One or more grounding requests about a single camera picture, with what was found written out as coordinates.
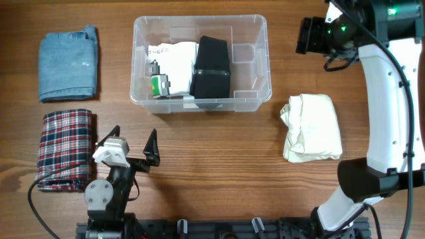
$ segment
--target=wood grain surface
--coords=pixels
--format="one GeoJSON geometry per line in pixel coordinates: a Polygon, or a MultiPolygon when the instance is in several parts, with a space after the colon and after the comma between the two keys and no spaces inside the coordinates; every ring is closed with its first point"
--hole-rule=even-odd
{"type": "MultiPolygon", "coordinates": [[[[343,159],[364,157],[369,142],[362,66],[326,73],[322,56],[295,53],[301,19],[324,16],[326,10],[327,5],[318,0],[0,5],[0,238],[49,237],[30,210],[27,190],[37,171],[43,116],[75,108],[96,114],[98,137],[121,125],[132,157],[142,156],[150,131],[158,130],[161,166],[148,175],[137,174],[141,196],[127,205],[127,211],[135,212],[139,219],[309,216],[337,187],[339,161],[292,164],[283,159],[287,128],[279,119],[279,110],[288,98],[301,93],[331,97],[341,129],[343,159]],[[257,112],[155,116],[130,102],[133,22],[137,17],[239,14],[263,15],[268,24],[273,96],[257,112]],[[100,37],[98,97],[39,103],[40,41],[46,33],[77,31],[87,24],[97,26],[100,37]]],[[[97,170],[98,178],[107,175],[108,168],[99,166],[97,170]]],[[[424,197],[424,188],[414,190],[409,238],[425,235],[424,197]]],[[[35,191],[33,200],[61,238],[73,238],[76,223],[87,220],[82,193],[35,191]]],[[[376,208],[384,238],[399,238],[406,191],[376,208]]]]}

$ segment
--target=plastic storage container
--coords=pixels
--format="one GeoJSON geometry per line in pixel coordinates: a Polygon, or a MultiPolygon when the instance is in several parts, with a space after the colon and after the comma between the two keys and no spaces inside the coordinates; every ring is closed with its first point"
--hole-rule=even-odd
{"type": "Polygon", "coordinates": [[[139,17],[134,22],[130,98],[153,114],[211,110],[253,112],[272,97],[267,22],[261,15],[139,17]],[[148,69],[149,45],[199,43],[202,36],[227,40],[230,95],[223,99],[152,98],[148,69]]]}

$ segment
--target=green light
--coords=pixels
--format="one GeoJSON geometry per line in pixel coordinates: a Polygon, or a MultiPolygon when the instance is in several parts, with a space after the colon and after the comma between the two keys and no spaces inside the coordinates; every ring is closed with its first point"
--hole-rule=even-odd
{"type": "Polygon", "coordinates": [[[388,15],[395,15],[397,13],[397,9],[388,9],[388,15]]]}

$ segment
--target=folded plaid cloth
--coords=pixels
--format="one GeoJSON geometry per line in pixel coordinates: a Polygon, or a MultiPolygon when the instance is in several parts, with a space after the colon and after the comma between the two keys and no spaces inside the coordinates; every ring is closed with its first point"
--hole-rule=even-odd
{"type": "Polygon", "coordinates": [[[66,110],[44,116],[35,179],[81,162],[77,168],[54,174],[39,183],[40,191],[82,192],[90,182],[92,112],[66,110]]]}

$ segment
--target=crumpled white towel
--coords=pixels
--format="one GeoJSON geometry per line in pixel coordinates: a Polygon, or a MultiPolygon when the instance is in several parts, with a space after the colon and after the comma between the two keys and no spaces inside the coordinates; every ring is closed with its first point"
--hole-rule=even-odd
{"type": "Polygon", "coordinates": [[[156,60],[160,74],[168,75],[169,96],[188,96],[197,59],[196,42],[149,46],[148,59],[156,60]]]}
{"type": "Polygon", "coordinates": [[[289,128],[284,146],[284,158],[289,162],[339,159],[343,153],[337,116],[329,96],[291,96],[280,117],[289,128]]]}

